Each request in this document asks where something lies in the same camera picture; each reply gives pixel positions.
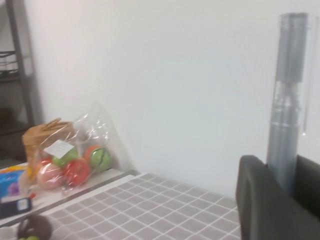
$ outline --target clear plastic bag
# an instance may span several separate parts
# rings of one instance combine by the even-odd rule
[[[110,128],[102,116],[107,116],[106,110],[95,104],[71,128],[59,128],[43,141],[33,166],[41,188],[70,190],[111,167]]]

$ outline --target white wall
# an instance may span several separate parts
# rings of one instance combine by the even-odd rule
[[[24,2],[45,121],[100,101],[139,171],[229,196],[239,158],[266,158],[278,16],[320,15],[318,0]],[[314,159],[319,91],[300,144]]]

